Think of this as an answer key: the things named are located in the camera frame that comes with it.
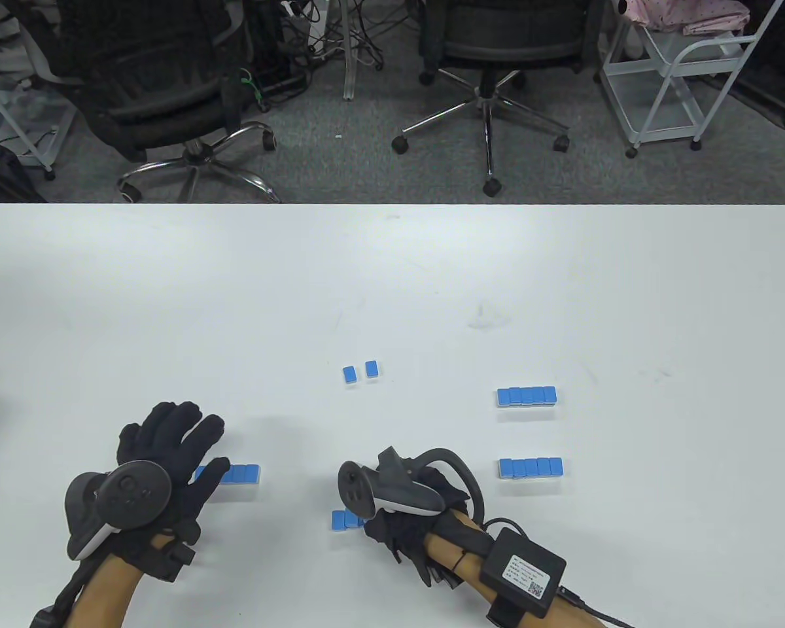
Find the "qr code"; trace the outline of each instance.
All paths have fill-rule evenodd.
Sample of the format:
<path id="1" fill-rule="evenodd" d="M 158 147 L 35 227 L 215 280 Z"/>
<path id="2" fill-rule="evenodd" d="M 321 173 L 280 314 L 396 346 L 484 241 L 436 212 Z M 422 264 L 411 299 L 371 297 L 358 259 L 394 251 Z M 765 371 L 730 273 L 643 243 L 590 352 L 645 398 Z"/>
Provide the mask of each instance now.
<path id="1" fill-rule="evenodd" d="M 529 593 L 537 599 L 541 599 L 544 595 L 544 589 L 540 584 L 531 582 L 529 583 Z"/>

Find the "chrome chair base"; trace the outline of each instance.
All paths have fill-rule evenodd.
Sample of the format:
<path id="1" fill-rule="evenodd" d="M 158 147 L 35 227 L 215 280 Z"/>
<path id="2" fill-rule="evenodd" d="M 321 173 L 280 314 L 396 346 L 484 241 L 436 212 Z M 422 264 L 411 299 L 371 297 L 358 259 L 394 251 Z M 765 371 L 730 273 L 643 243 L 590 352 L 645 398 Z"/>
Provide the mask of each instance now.
<path id="1" fill-rule="evenodd" d="M 139 189 L 135 188 L 128 182 L 130 177 L 135 174 L 151 173 L 157 170 L 174 170 L 185 169 L 188 171 L 186 180 L 183 183 L 180 194 L 177 196 L 178 203 L 191 203 L 195 195 L 195 186 L 198 185 L 198 180 L 201 177 L 201 172 L 206 170 L 211 173 L 216 173 L 227 177 L 228 179 L 235 179 L 248 185 L 253 186 L 259 192 L 264 194 L 271 203 L 281 203 L 276 192 L 273 191 L 270 185 L 264 182 L 264 179 L 256 173 L 251 173 L 249 170 L 236 168 L 223 164 L 219 161 L 217 155 L 222 150 L 231 146 L 238 138 L 242 137 L 250 131 L 262 132 L 262 146 L 264 150 L 276 150 L 276 137 L 273 131 L 266 124 L 261 122 L 246 122 L 237 131 L 225 135 L 214 144 L 207 144 L 201 140 L 191 140 L 183 144 L 183 155 L 176 159 L 170 159 L 165 162 L 150 162 L 143 164 L 128 173 L 123 174 L 117 182 L 116 187 L 122 197 L 128 203 L 139 203 L 142 200 L 142 193 Z"/>
<path id="2" fill-rule="evenodd" d="M 397 152 L 399 155 L 403 155 L 405 152 L 407 152 L 408 147 L 410 147 L 407 137 L 413 131 L 430 126 L 439 120 L 443 120 L 452 116 L 452 114 L 459 113 L 459 111 L 467 109 L 469 105 L 475 105 L 477 109 L 482 112 L 483 135 L 485 136 L 485 184 L 483 185 L 483 192 L 485 192 L 485 194 L 489 197 L 497 196 L 498 192 L 500 192 L 500 189 L 503 187 L 497 177 L 495 177 L 494 150 L 492 147 L 494 139 L 491 133 L 491 115 L 494 109 L 499 108 L 506 111 L 511 111 L 515 114 L 520 114 L 522 117 L 529 120 L 529 122 L 545 122 L 548 125 L 553 126 L 557 129 L 560 135 L 558 135 L 554 144 L 552 145 L 552 150 L 557 150 L 558 152 L 567 152 L 569 149 L 570 138 L 568 137 L 568 126 L 563 125 L 557 120 L 552 120 L 551 118 L 544 116 L 544 114 L 534 111 L 526 105 L 522 105 L 521 103 L 514 101 L 512 98 L 501 95 L 500 88 L 505 86 L 506 83 L 513 81 L 515 84 L 521 84 L 524 75 L 522 75 L 520 71 L 509 72 L 508 75 L 504 76 L 500 81 L 497 81 L 497 83 L 494 84 L 494 89 L 492 90 L 491 95 L 482 95 L 482 93 L 480 93 L 482 88 L 481 84 L 480 86 L 474 86 L 474 84 L 468 83 L 467 80 L 459 78 L 459 76 L 451 74 L 445 69 L 440 69 L 440 74 L 445 78 L 453 81 L 453 83 L 470 90 L 472 92 L 472 96 L 470 96 L 468 99 L 465 99 L 465 101 L 454 105 L 453 107 L 448 107 L 442 111 L 437 111 L 437 113 L 434 113 L 425 119 L 419 120 L 414 125 L 402 129 L 401 135 L 392 140 L 392 149 L 395 150 L 395 152 Z M 428 81 L 426 80 L 423 80 L 422 82 L 423 84 L 428 84 Z"/>

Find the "gray carpet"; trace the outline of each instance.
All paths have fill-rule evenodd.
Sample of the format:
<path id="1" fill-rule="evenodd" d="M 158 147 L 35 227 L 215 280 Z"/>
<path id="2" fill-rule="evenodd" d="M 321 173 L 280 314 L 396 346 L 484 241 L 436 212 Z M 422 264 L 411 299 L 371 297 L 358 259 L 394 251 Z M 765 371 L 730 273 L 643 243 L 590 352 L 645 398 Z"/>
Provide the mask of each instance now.
<path id="1" fill-rule="evenodd" d="M 619 122 L 589 71 L 533 72 L 518 99 L 571 126 L 568 153 L 552 152 L 552 135 L 495 120 L 495 167 L 503 192 L 482 194 L 485 155 L 476 110 L 413 135 L 396 155 L 398 129 L 463 93 L 446 81 L 425 88 L 416 33 L 406 27 L 380 36 L 387 65 L 360 66 L 352 102 L 342 100 L 343 62 L 317 71 L 311 89 L 256 119 L 273 126 L 279 150 L 258 140 L 232 149 L 232 161 L 257 171 L 287 203 L 785 203 L 785 131 L 728 98 L 703 150 L 688 141 L 649 144 L 625 158 Z M 700 84 L 705 96 L 715 92 Z M 156 150 L 151 159 L 179 154 Z M 114 181 L 130 167 L 79 119 L 58 158 L 58 178 L 34 180 L 52 201 L 120 201 Z M 144 175 L 145 201 L 174 201 L 181 174 Z M 260 201 L 252 188 L 202 179 L 196 201 Z"/>

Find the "white shelf cart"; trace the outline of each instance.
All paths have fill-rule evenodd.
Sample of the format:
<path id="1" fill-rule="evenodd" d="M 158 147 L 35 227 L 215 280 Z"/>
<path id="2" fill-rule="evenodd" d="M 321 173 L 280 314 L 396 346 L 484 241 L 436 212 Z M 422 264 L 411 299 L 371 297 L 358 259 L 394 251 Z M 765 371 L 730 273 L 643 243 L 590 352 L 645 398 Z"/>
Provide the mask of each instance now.
<path id="1" fill-rule="evenodd" d="M 614 40 L 594 77 L 601 81 L 631 146 L 635 158 L 641 144 L 650 141 L 691 138 L 692 150 L 701 149 L 701 137 L 721 107 L 730 87 L 767 30 L 782 0 L 761 21 L 756 33 L 685 36 L 680 32 L 658 33 L 619 17 Z M 640 37 L 648 57 L 619 61 L 630 29 Z M 686 77 L 729 73 L 718 98 L 706 114 L 686 84 Z"/>

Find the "device label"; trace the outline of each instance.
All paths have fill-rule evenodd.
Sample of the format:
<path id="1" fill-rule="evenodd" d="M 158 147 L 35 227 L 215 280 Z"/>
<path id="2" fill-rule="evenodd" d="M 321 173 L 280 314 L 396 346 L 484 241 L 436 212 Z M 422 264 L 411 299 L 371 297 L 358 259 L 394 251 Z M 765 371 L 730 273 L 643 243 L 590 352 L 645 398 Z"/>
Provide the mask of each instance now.
<path id="1" fill-rule="evenodd" d="M 508 565 L 503 570 L 503 580 L 514 584 L 524 593 L 535 599 L 541 599 L 549 584 L 549 574 L 545 574 L 535 565 L 530 565 L 520 556 L 512 554 Z"/>

